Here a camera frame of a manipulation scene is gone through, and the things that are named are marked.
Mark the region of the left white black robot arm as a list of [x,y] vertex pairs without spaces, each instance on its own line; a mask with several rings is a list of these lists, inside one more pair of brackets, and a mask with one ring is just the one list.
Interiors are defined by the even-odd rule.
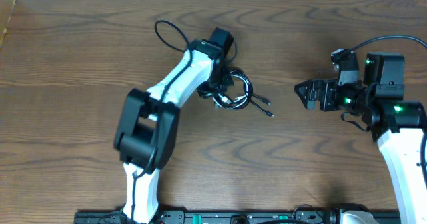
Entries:
[[213,93],[223,85],[233,42],[230,32],[215,28],[209,39],[193,40],[157,85],[128,93],[113,141],[127,178],[122,223],[150,223],[155,217],[159,174],[173,153],[181,108],[195,91]]

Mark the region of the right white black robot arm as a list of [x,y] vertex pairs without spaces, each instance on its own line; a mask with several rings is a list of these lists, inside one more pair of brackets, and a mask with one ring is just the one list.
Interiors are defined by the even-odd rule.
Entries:
[[310,79],[295,85],[295,93],[306,109],[361,117],[386,162],[401,223],[425,223],[426,111],[404,100],[404,56],[368,53],[363,79],[352,51],[339,49],[331,58],[337,79]]

